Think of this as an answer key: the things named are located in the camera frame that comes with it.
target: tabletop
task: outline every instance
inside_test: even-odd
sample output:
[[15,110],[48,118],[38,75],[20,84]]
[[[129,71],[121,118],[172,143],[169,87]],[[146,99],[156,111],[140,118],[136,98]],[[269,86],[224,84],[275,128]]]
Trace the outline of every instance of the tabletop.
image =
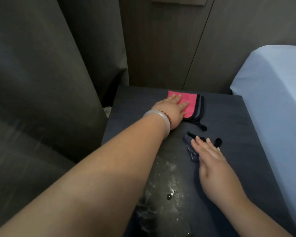
[[[201,123],[208,130],[203,132],[196,125],[182,122],[163,141],[144,189],[145,200],[137,206],[134,212],[137,218],[132,218],[136,223],[131,223],[129,229],[138,224],[148,236],[181,237],[189,233],[202,237],[238,236],[202,191],[199,164],[191,160],[182,139],[190,131],[211,140],[220,138],[221,152],[238,175],[248,198],[296,236],[296,227],[242,97],[188,93],[204,96],[205,111]],[[102,144],[135,123],[154,103],[166,97],[165,89],[119,86]]]

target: pink cloth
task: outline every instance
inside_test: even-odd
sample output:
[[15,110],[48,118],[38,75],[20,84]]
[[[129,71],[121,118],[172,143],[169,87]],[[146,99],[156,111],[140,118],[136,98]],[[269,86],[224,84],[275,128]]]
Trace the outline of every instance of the pink cloth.
[[185,114],[184,114],[183,118],[191,117],[193,115],[193,113],[194,113],[197,94],[189,94],[189,93],[168,91],[168,97],[173,95],[173,94],[175,94],[175,96],[178,96],[179,94],[182,95],[182,98],[181,98],[179,104],[183,103],[183,102],[186,102],[186,101],[189,101],[189,105],[184,110]]

